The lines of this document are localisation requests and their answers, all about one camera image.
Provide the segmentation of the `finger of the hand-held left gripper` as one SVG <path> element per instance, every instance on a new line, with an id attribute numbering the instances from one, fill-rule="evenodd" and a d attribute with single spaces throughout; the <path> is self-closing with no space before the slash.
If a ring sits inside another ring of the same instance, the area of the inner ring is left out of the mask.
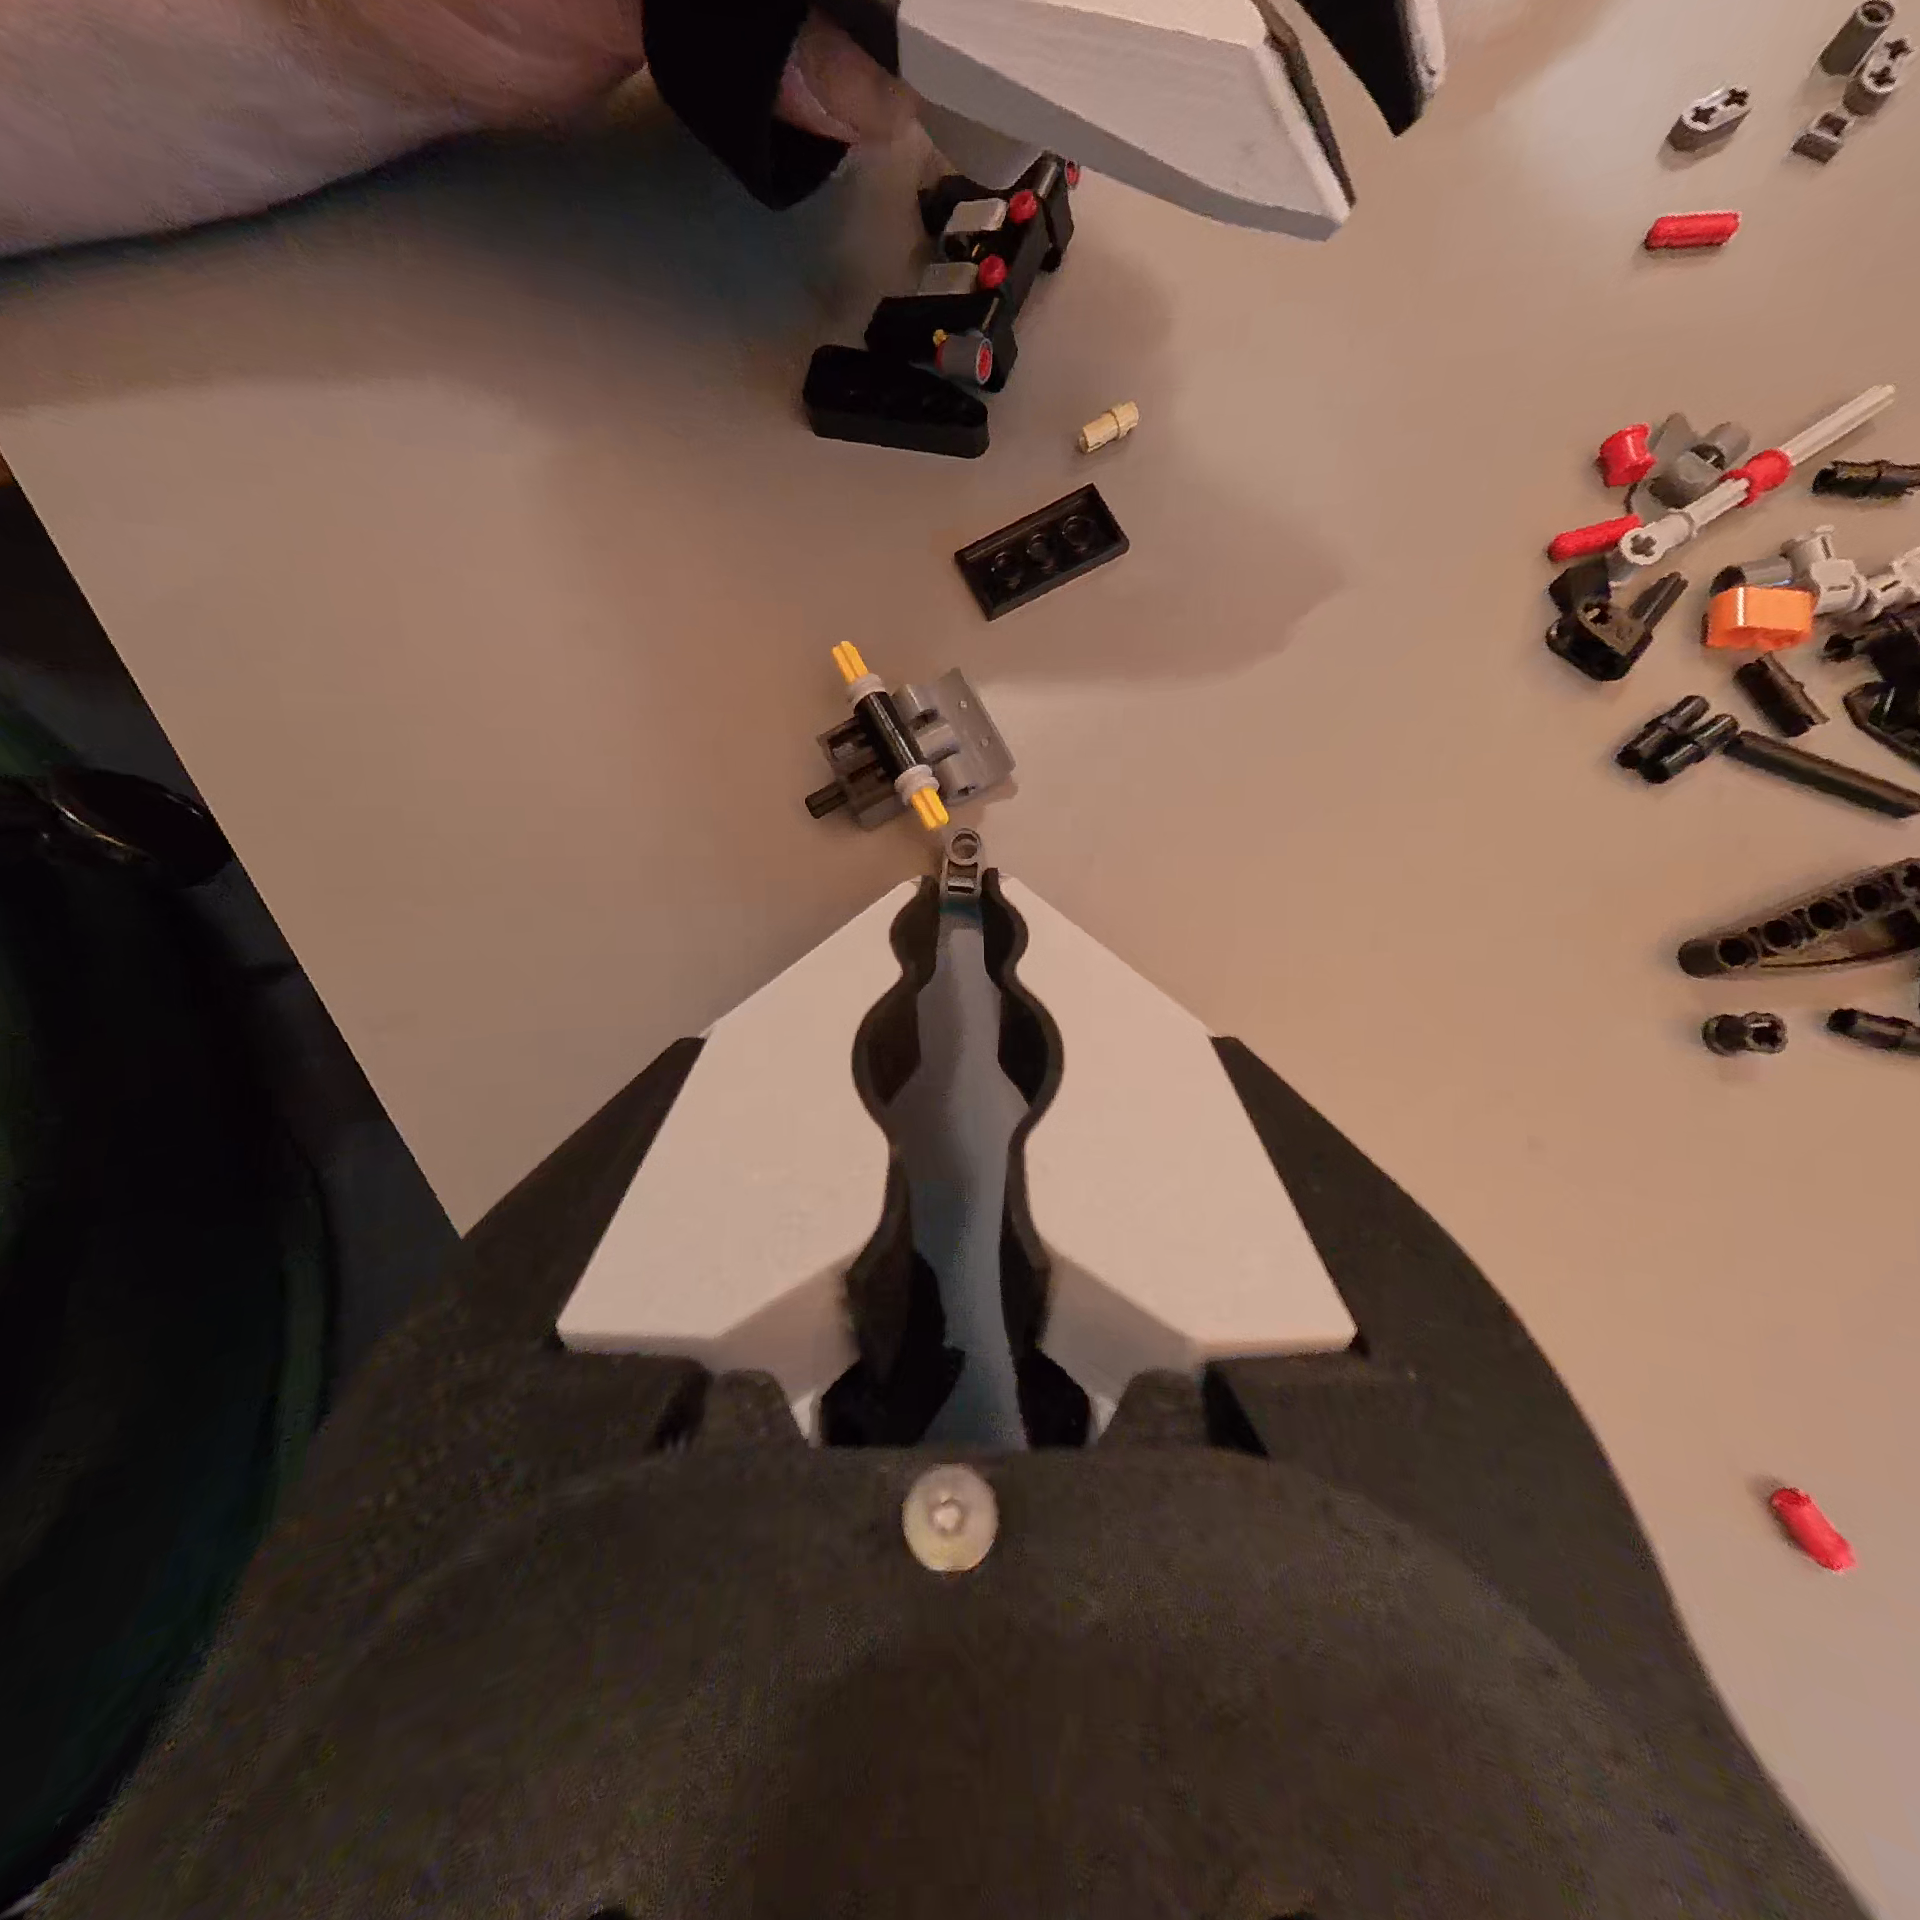
<path id="1" fill-rule="evenodd" d="M 1394 136 L 1420 124 L 1449 70 L 1437 3 L 1300 3 L 1299 8 Z"/>
<path id="2" fill-rule="evenodd" d="M 1056 152 L 1220 223 L 1327 240 L 1349 185 L 1274 4 L 903 3 L 898 76 L 954 171 L 1007 189 Z"/>

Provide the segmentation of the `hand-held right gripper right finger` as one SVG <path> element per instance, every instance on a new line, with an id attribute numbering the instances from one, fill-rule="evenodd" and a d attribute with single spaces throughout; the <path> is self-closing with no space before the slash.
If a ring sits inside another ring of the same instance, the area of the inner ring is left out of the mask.
<path id="1" fill-rule="evenodd" d="M 1023 1422 L 1084 1447 L 1140 1376 L 1346 1352 L 1359 1325 L 1210 1028 L 1031 887 L 979 902 L 1023 1099 L 999 1273 Z"/>

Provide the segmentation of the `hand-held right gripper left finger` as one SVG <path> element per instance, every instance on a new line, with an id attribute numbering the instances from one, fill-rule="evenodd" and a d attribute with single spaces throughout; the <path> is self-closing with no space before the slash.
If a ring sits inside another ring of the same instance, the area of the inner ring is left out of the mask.
<path id="1" fill-rule="evenodd" d="M 963 1372 L 898 1143 L 941 895 L 891 889 L 699 1041 L 557 1318 L 572 1352 L 780 1382 L 833 1447 L 912 1447 Z"/>

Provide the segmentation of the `black grey lego assembly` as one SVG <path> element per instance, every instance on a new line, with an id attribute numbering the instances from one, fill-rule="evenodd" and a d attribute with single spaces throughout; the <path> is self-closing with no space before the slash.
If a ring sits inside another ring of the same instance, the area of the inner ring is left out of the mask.
<path id="1" fill-rule="evenodd" d="M 1001 392 L 1018 366 L 1018 326 L 1044 273 L 1073 245 L 1079 159 L 1043 150 L 1007 187 L 941 173 L 919 189 L 929 240 L 917 285 L 875 304 L 863 345 L 887 363 Z"/>

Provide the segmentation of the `yellow axle lego assembly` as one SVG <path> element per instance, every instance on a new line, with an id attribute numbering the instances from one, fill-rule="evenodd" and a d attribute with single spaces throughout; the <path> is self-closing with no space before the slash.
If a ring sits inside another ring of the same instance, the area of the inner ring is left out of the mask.
<path id="1" fill-rule="evenodd" d="M 808 816 L 847 814 L 873 830 L 893 816 L 946 832 L 954 814 L 1009 787 L 1018 756 L 964 671 L 891 686 L 849 639 L 833 646 L 849 715 L 818 734 L 827 779 Z"/>

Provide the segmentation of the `pile of lego pieces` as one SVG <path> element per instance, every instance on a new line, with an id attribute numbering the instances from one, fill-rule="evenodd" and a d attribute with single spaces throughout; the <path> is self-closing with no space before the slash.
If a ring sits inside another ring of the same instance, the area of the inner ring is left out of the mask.
<path id="1" fill-rule="evenodd" d="M 1621 512 L 1571 525 L 1545 545 L 1545 652 L 1586 684 L 1621 686 L 1687 601 L 1687 565 L 1701 542 L 1794 483 L 1808 483 L 1815 502 L 1888 508 L 1916 499 L 1916 461 L 1839 454 L 1897 397 L 1897 385 L 1873 384 L 1780 438 L 1759 438 L 1741 420 L 1698 428 L 1685 414 L 1621 422 L 1591 457 Z M 1916 544 L 1863 565 L 1836 525 L 1812 524 L 1756 559 L 1719 568 L 1696 608 L 1696 639 L 1705 659 L 1723 665 L 1736 704 L 1695 691 L 1655 710 L 1616 745 L 1621 774 L 1669 788 L 1732 763 L 1887 824 L 1916 824 Z M 1893 964 L 1916 964 L 1916 956 L 1839 971 L 1687 979 L 1745 984 Z"/>

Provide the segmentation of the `black triangular lego beam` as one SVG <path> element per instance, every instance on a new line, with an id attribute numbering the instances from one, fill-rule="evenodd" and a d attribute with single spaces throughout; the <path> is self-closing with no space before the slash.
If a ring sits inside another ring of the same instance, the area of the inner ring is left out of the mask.
<path id="1" fill-rule="evenodd" d="M 1863 969 L 1917 952 L 1917 859 L 1842 876 L 1685 939 L 1685 976 Z"/>

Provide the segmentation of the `black curved lego beam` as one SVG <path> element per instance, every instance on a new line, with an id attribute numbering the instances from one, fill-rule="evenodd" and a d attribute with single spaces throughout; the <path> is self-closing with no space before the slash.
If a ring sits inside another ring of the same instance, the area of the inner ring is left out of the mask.
<path id="1" fill-rule="evenodd" d="M 823 345 L 800 391 L 802 414 L 823 441 L 979 459 L 989 451 L 989 408 L 973 391 L 864 348 Z"/>

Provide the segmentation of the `dark grey double lego connector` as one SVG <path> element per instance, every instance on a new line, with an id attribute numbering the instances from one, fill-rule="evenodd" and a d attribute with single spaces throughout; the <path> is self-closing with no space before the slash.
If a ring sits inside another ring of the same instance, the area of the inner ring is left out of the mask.
<path id="1" fill-rule="evenodd" d="M 1893 3 L 1859 3 L 1817 55 L 1817 68 L 1842 83 L 1841 110 L 1879 111 L 1904 84 L 1917 59 L 1916 32 L 1897 21 Z"/>

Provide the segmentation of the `black flat lego plate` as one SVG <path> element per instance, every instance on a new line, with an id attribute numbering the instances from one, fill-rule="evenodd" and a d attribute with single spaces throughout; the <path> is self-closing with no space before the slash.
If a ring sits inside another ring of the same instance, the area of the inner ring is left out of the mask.
<path id="1" fill-rule="evenodd" d="M 1114 508 L 1085 484 L 956 549 L 951 559 L 979 613 L 994 621 L 1129 550 Z"/>

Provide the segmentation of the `small red lego bush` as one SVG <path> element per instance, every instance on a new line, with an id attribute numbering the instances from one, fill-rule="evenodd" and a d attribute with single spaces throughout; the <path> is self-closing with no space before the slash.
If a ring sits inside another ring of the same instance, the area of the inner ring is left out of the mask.
<path id="1" fill-rule="evenodd" d="M 1829 1573 L 1851 1573 L 1857 1568 L 1857 1549 L 1810 1492 L 1797 1486 L 1776 1486 L 1768 1495 L 1768 1508 L 1783 1535 L 1810 1564 Z"/>

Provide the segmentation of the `person's left hand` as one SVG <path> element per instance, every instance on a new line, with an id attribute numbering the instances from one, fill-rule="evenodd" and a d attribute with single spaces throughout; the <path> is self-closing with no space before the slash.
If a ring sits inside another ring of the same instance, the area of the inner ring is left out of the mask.
<path id="1" fill-rule="evenodd" d="M 843 149 L 889 143 L 922 119 L 922 96 L 843 29 L 808 13 L 785 62 L 775 119 Z"/>

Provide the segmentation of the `person's legs blue pants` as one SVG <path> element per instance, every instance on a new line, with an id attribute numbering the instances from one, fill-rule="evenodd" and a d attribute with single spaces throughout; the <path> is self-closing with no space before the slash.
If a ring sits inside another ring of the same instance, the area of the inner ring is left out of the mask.
<path id="1" fill-rule="evenodd" d="M 164 1373 L 249 1351 L 315 1256 L 336 1399 L 457 1239 L 251 880 L 29 864 L 11 889 L 42 939 L 34 1261 L 67 1343 Z"/>

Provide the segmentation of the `person's torso green shirt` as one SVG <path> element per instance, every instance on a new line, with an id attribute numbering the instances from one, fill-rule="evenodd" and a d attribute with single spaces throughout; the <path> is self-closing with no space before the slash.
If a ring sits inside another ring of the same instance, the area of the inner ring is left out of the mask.
<path id="1" fill-rule="evenodd" d="M 201 913 L 4 868 L 4 1904 L 193 1685 L 317 1423 L 330 1280 Z"/>

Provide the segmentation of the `black badge reel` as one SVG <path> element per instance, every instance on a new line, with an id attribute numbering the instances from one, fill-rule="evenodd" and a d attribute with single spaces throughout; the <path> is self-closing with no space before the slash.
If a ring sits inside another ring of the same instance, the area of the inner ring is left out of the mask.
<path id="1" fill-rule="evenodd" d="M 88 766 L 3 779 L 3 865 L 79 865 L 195 889 L 233 864 L 210 811 L 139 777 Z"/>

